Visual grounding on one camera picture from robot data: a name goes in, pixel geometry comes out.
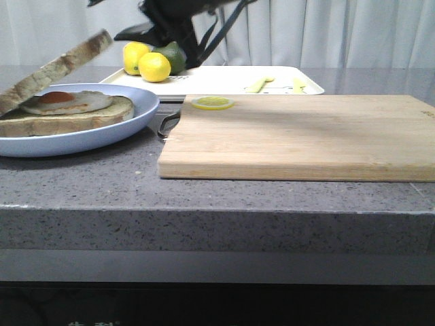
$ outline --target sandwich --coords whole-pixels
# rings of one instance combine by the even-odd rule
[[[123,96],[94,91],[34,96],[92,60],[112,42],[102,30],[0,94],[0,137],[63,134],[131,119],[133,102]]]

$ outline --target curtain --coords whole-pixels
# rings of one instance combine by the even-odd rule
[[[218,30],[237,2],[217,9]],[[0,0],[0,65],[42,65],[107,29],[146,21],[137,0]],[[213,24],[193,17],[200,39]],[[116,44],[92,65],[122,65]],[[257,0],[205,65],[435,68],[435,0]]]

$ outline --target tray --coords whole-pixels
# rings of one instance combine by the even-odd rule
[[[201,66],[160,83],[147,82],[141,76],[131,76],[120,69],[101,83],[143,88],[157,94],[162,101],[179,102],[187,94],[245,94],[246,87],[264,76],[275,80],[265,84],[258,94],[294,94],[295,78],[305,85],[302,94],[325,91],[299,69],[287,66]]]

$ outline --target egg white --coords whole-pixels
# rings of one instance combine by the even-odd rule
[[[113,103],[113,97],[102,92],[84,90],[70,93],[74,99],[59,103],[41,103],[40,96],[34,96],[21,104],[23,111],[39,115],[77,114],[104,109]]]

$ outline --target gray granite countertop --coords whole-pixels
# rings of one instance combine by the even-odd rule
[[[35,69],[0,66],[0,90]],[[116,70],[85,66],[59,84]],[[303,72],[326,94],[411,94],[435,105],[434,69]],[[435,282],[435,183],[160,179],[156,129],[179,106],[161,103],[147,128],[100,149],[0,157],[0,264],[10,255],[27,264],[32,251],[386,255],[428,259],[422,273]]]

